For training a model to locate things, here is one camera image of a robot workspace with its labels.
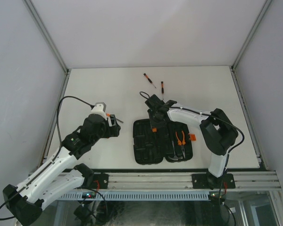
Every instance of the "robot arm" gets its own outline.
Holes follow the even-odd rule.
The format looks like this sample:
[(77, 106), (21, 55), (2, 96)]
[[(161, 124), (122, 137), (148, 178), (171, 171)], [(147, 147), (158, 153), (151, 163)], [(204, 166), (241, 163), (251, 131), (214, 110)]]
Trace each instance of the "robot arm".
[(209, 173), (219, 178), (226, 172), (228, 151), (234, 145), (238, 132), (231, 126), (231, 121), (222, 110), (202, 112), (183, 107), (173, 100), (165, 103), (156, 95), (147, 98), (145, 103), (149, 107), (148, 114), (153, 128), (163, 127), (168, 121), (177, 121), (199, 128), (208, 149), (212, 152)]
[[(83, 125), (65, 137), (46, 163), (17, 186), (3, 189), (6, 207), (23, 226), (32, 224), (48, 205), (69, 190), (91, 185), (92, 170), (75, 164), (99, 139), (118, 137), (120, 126), (114, 115), (106, 115), (105, 108), (104, 103), (97, 103)], [(73, 167), (69, 174), (52, 182), (63, 170)]]

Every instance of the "orange tag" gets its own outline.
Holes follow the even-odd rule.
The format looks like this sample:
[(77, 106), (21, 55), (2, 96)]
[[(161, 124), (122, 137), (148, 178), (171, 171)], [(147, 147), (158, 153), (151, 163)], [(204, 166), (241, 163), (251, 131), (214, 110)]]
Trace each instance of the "orange tag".
[(191, 141), (196, 141), (196, 136), (195, 136), (195, 134), (189, 133), (189, 135), (190, 135), (190, 139), (189, 139), (189, 140), (191, 140)]

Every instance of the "open tool case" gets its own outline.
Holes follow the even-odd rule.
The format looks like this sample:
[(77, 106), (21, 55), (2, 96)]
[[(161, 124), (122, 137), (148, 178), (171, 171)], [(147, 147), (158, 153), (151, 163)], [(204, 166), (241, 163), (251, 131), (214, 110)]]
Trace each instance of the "open tool case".
[[(178, 145), (176, 131), (179, 139), (186, 144), (185, 158), (181, 147)], [(150, 120), (137, 120), (133, 124), (134, 156), (138, 164), (158, 164), (164, 157), (169, 162), (181, 162), (193, 157), (192, 144), (189, 139), (189, 129), (186, 124), (169, 122), (166, 127), (151, 129)]]

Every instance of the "white wall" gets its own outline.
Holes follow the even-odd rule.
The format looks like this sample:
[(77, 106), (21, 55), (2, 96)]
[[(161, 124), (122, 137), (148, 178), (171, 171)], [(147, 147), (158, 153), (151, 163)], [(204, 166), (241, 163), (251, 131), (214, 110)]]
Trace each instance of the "white wall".
[(69, 68), (232, 65), (265, 0), (33, 0)]
[(283, 0), (272, 3), (237, 76), (268, 166), (283, 188)]
[(23, 2), (0, 0), (0, 205), (2, 189), (37, 166), (63, 80)]

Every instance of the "screwdriver handle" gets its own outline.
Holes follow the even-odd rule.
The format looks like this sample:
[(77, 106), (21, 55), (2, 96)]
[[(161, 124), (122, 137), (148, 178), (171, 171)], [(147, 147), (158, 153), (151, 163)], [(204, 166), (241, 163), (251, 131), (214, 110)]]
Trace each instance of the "screwdriver handle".
[(151, 80), (151, 79), (149, 79), (149, 77), (147, 76), (147, 74), (146, 74), (146, 73), (144, 73), (143, 75), (144, 75), (144, 76), (148, 79), (148, 81), (149, 81), (151, 84), (153, 84), (152, 80)]
[(164, 82), (161, 81), (161, 93), (164, 94)]

